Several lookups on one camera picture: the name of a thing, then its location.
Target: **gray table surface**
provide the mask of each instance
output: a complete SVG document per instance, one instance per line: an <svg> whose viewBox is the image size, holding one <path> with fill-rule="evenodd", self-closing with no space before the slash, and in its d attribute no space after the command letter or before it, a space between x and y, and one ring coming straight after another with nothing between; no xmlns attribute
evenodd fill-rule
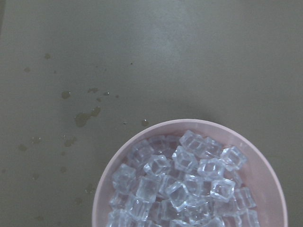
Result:
<svg viewBox="0 0 303 227"><path fill-rule="evenodd" d="M303 226L302 0L0 0L0 22L0 226L89 227L114 153L179 118L255 144Z"/></svg>

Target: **bowl rim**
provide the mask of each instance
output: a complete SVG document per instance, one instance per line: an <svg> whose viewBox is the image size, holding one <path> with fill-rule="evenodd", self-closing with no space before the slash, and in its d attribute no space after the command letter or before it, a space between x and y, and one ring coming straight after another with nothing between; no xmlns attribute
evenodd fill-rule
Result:
<svg viewBox="0 0 303 227"><path fill-rule="evenodd" d="M247 143L256 153L257 155L262 159L262 161L265 163L265 165L267 166L268 170L270 171L271 175L274 178L274 181L278 187L278 191L279 191L279 195L281 198L281 202L282 202L282 207L283 207L283 218L284 218L284 227L288 227L288 215L287 215L287 207L286 207L286 201L285 201L285 197L283 194L283 190L281 187L281 184L278 180L278 177L274 171L274 169L272 168L272 166L270 165L270 163L267 161L267 159L265 158L265 156L257 149L257 147L255 145L253 145L249 140L247 140L245 137L243 137L242 135L240 135L239 133L235 132L234 130L227 128L223 125L214 123L214 122L210 122L210 121L205 121L205 120L200 120L200 119L176 119L176 120L170 120L170 121L166 121L166 122L161 122L158 124L155 124L147 129L142 130L141 132L137 133L136 135L134 135L133 137L131 137L115 154L114 156L110 159L109 163L107 164L106 168L104 169L102 176L99 180L96 192L95 192L95 197L94 197L94 201L93 201L93 210L92 210L92 227L98 227L97 226L97 203L99 200L99 195L100 195L100 190L101 190L101 185L103 184L104 180L105 180L105 174L106 172L108 172L108 169L110 168L110 166L113 164L114 160L118 157L118 155L121 153L122 150L125 149L125 147L127 147L130 143L132 143L135 139L137 139L138 137L144 135L145 133L154 130L155 128L161 127L161 126L165 126L168 124L175 124L175 123L180 123L180 122L190 122L190 123L203 123L203 124L208 124L214 127L218 127L220 129L223 129L225 131L228 131L229 133L233 134L234 136L240 138L241 140L243 140L245 143Z"/></svg>

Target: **round container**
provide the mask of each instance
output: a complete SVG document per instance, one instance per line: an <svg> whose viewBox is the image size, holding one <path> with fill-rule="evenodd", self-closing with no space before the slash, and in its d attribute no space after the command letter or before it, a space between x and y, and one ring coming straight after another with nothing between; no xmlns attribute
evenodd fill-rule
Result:
<svg viewBox="0 0 303 227"><path fill-rule="evenodd" d="M288 227L285 198L280 182L268 161L247 139L222 125L195 119L180 119L156 124L126 142L113 156L99 181L92 211L92 226L105 227L111 211L108 204L114 193L111 176L121 165L131 146L154 135L182 136L186 130L210 136L224 145L237 146L248 158L239 171L257 204L261 227Z"/></svg>

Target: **liquid stain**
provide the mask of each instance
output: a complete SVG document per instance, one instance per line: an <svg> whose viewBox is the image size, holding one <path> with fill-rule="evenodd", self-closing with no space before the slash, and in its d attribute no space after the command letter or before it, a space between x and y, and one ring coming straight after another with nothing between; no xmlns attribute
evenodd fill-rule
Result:
<svg viewBox="0 0 303 227"><path fill-rule="evenodd" d="M32 179L33 179L33 180L37 180L37 179L39 178L39 176L40 176L39 174L35 174L35 173L34 173L34 174L32 175Z"/></svg>
<svg viewBox="0 0 303 227"><path fill-rule="evenodd" d="M44 218L42 216L37 216L37 217L34 217L35 220L37 221L43 221Z"/></svg>
<svg viewBox="0 0 303 227"><path fill-rule="evenodd" d="M41 137L33 136L30 140L31 140L32 144L38 144L41 142Z"/></svg>
<svg viewBox="0 0 303 227"><path fill-rule="evenodd" d="M146 127L146 126L149 125L149 122L148 122L146 119L144 119L144 120L141 121L141 125L142 125L143 127Z"/></svg>
<svg viewBox="0 0 303 227"><path fill-rule="evenodd" d="M51 58L51 55L49 53L46 53L45 56L44 56L44 58L48 60L48 59Z"/></svg>
<svg viewBox="0 0 303 227"><path fill-rule="evenodd" d="M65 147L70 147L72 144L74 144L75 142L77 141L77 138L76 137L73 137L72 139L70 140L66 140L64 142L64 146Z"/></svg>
<svg viewBox="0 0 303 227"><path fill-rule="evenodd" d="M92 192L94 192L94 190L95 190L95 188L93 187L93 185L92 185L91 183L89 183L89 184L87 185L87 187L85 188L85 192L86 192L87 194L91 194Z"/></svg>
<svg viewBox="0 0 303 227"><path fill-rule="evenodd" d="M62 166L62 167L60 168L60 172L61 172L61 173L66 173L66 171L67 171L67 168L64 167L64 166Z"/></svg>
<svg viewBox="0 0 303 227"><path fill-rule="evenodd" d="M82 204L83 203L83 200L80 198L80 197L77 197L76 199L75 199L75 204L76 205L80 205L80 204Z"/></svg>
<svg viewBox="0 0 303 227"><path fill-rule="evenodd" d="M100 113L101 108L96 106L91 110L90 113L79 113L75 116L75 123L78 127L83 127L86 125L86 122L90 119L90 117L97 117Z"/></svg>
<svg viewBox="0 0 303 227"><path fill-rule="evenodd" d="M24 72L29 73L29 72L30 72L30 68L29 68L29 67L26 67L26 68L24 69Z"/></svg>
<svg viewBox="0 0 303 227"><path fill-rule="evenodd" d="M90 92L92 92L92 93L96 93L97 91L99 91L99 89L98 89L98 88L96 88L96 87L94 87L94 88L90 88L90 89L88 89L87 93L90 93Z"/></svg>
<svg viewBox="0 0 303 227"><path fill-rule="evenodd" d="M27 150L27 147L24 145L24 144L20 144L18 146L18 149L21 150L21 151L26 151Z"/></svg>
<svg viewBox="0 0 303 227"><path fill-rule="evenodd" d="M71 92L70 92L70 91L63 91L63 92L61 93L61 98L67 99L67 98L69 98L69 97L71 97Z"/></svg>

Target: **water spot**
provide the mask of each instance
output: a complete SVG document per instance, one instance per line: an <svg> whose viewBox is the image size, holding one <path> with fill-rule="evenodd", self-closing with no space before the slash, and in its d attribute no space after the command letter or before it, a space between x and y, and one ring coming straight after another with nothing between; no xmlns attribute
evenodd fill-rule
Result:
<svg viewBox="0 0 303 227"><path fill-rule="evenodd" d="M99 91L99 89L94 87L94 88L88 89L87 93L89 93L89 92L96 93L97 91Z"/></svg>
<svg viewBox="0 0 303 227"><path fill-rule="evenodd" d="M30 72L30 68L29 68L29 67L26 67L26 68L24 69L24 72L29 73L29 72Z"/></svg>
<svg viewBox="0 0 303 227"><path fill-rule="evenodd" d="M49 53L46 53L45 56L44 56L44 58L48 60L48 59L51 58L51 55Z"/></svg>
<svg viewBox="0 0 303 227"><path fill-rule="evenodd" d="M26 151L26 150L27 150L27 147L24 146L24 144L20 144L20 145L18 146L18 149L21 150L21 151Z"/></svg>
<svg viewBox="0 0 303 227"><path fill-rule="evenodd" d="M42 216L37 216L37 217L34 217L35 220L37 221L43 221L44 218Z"/></svg>
<svg viewBox="0 0 303 227"><path fill-rule="evenodd" d="M98 114L100 113L101 108L99 106L96 106L95 108L93 108L90 112L90 115L93 117L97 117Z"/></svg>
<svg viewBox="0 0 303 227"><path fill-rule="evenodd" d="M67 99L67 98L71 97L71 92L70 92L70 91L63 91L63 92L61 93L61 97L62 97L63 99Z"/></svg>
<svg viewBox="0 0 303 227"><path fill-rule="evenodd" d="M72 139L70 140L66 140L64 142L64 146L65 147L70 147L72 144L74 144L75 142L77 141L77 138L76 137L73 137Z"/></svg>
<svg viewBox="0 0 303 227"><path fill-rule="evenodd" d="M83 127L91 117L89 113L79 113L75 116L75 122L78 127Z"/></svg>
<svg viewBox="0 0 303 227"><path fill-rule="evenodd" d="M38 144L41 142L41 137L33 136L30 140L31 140L32 144Z"/></svg>
<svg viewBox="0 0 303 227"><path fill-rule="evenodd" d="M93 187L93 185L92 185L91 183L89 183L89 184L87 185L87 187L85 188L85 192L86 192L87 194L91 194L94 190L95 190L95 188Z"/></svg>
<svg viewBox="0 0 303 227"><path fill-rule="evenodd" d="M65 173L67 171L67 168L65 167L65 166L62 166L61 168L60 168L60 172L61 173Z"/></svg>
<svg viewBox="0 0 303 227"><path fill-rule="evenodd" d="M38 178L39 178L39 174L35 174L35 173L33 173L33 175L32 175L32 179L33 180L37 180Z"/></svg>
<svg viewBox="0 0 303 227"><path fill-rule="evenodd" d="M82 200L80 197L77 197L77 198L75 199L75 204L80 205L80 204L82 204L82 203L83 203L83 200Z"/></svg>
<svg viewBox="0 0 303 227"><path fill-rule="evenodd" d="M141 121L141 125L143 127L146 127L147 125L149 125L149 122L146 119L144 119L144 120Z"/></svg>

